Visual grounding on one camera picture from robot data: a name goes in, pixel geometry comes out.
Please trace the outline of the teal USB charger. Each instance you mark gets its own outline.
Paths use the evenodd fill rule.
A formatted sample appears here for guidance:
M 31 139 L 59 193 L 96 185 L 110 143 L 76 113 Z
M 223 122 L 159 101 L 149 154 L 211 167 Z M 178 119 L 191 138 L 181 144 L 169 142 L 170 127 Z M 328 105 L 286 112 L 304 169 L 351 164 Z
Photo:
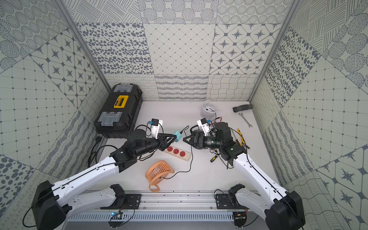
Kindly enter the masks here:
M 175 142 L 178 142 L 182 138 L 182 133 L 179 131 L 174 132 L 174 135 L 176 136 Z

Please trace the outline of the beige red power strip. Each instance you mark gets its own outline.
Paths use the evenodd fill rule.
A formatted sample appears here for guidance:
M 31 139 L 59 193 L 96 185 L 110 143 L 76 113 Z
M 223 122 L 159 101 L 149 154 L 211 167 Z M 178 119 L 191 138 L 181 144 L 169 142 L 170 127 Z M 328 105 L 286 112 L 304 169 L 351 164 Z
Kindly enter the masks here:
M 169 146 L 167 149 L 164 150 L 165 153 L 177 157 L 184 161 L 189 161 L 191 157 L 191 153 L 185 150 L 179 149 L 177 147 Z

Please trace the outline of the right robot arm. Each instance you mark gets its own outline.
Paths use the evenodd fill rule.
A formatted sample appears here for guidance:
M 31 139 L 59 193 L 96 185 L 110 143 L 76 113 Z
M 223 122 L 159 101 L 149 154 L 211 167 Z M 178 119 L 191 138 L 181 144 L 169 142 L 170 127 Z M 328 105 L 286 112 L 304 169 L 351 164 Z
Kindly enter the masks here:
M 237 184 L 228 190 L 229 201 L 234 206 L 249 208 L 265 220 L 270 230 L 298 230 L 306 223 L 302 198 L 289 192 L 272 180 L 249 156 L 247 147 L 233 139 L 231 128 L 219 122 L 210 128 L 198 122 L 199 131 L 183 141 L 195 149 L 215 149 L 234 169 L 241 172 L 258 191 L 252 193 Z

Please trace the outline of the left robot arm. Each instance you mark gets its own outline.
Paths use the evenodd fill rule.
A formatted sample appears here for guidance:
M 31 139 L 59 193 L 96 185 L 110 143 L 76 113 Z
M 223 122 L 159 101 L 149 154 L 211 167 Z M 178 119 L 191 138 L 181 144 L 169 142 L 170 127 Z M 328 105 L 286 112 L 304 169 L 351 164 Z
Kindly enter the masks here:
M 92 209 L 127 207 L 129 199 L 119 184 L 92 193 L 85 193 L 85 190 L 128 169 L 146 153 L 166 150 L 180 138 L 179 132 L 158 133 L 149 138 L 143 129 L 136 129 L 120 148 L 101 162 L 53 184 L 48 180 L 39 184 L 31 205 L 35 227 L 38 230 L 53 230 L 66 219 Z

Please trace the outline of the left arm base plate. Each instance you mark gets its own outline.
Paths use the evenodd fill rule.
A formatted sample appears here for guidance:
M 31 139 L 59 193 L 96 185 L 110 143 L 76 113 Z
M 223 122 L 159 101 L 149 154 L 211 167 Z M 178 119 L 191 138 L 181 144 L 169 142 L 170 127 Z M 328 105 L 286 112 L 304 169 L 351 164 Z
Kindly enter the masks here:
M 139 209 L 142 194 L 126 194 L 119 196 L 108 207 L 100 207 L 100 209 Z

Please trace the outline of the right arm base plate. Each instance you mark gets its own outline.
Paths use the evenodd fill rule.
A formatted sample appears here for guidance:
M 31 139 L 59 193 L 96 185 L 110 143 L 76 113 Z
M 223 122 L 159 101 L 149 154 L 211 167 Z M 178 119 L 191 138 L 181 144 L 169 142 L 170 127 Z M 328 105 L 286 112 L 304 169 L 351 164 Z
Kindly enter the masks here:
M 245 207 L 238 204 L 234 198 L 230 198 L 229 194 L 215 194 L 215 200 L 217 209 L 245 209 Z

